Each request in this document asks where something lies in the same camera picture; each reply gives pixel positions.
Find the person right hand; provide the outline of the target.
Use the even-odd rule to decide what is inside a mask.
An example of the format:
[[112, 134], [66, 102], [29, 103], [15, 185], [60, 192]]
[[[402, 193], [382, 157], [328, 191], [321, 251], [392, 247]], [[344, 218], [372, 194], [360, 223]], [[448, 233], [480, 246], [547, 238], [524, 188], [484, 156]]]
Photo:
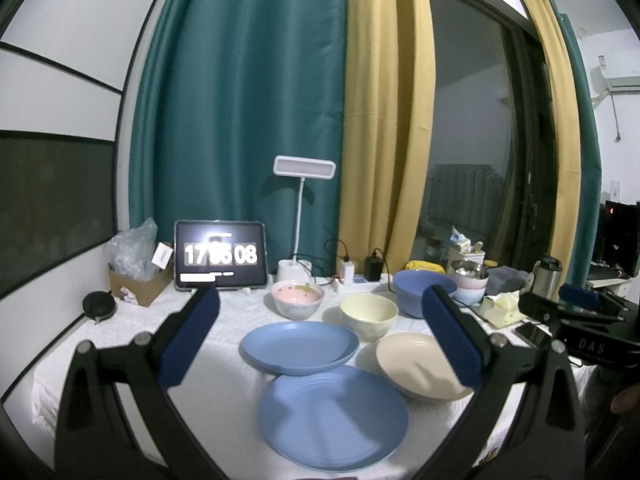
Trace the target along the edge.
[[619, 393], [611, 403], [613, 414], [629, 413], [640, 404], [640, 386], [632, 386]]

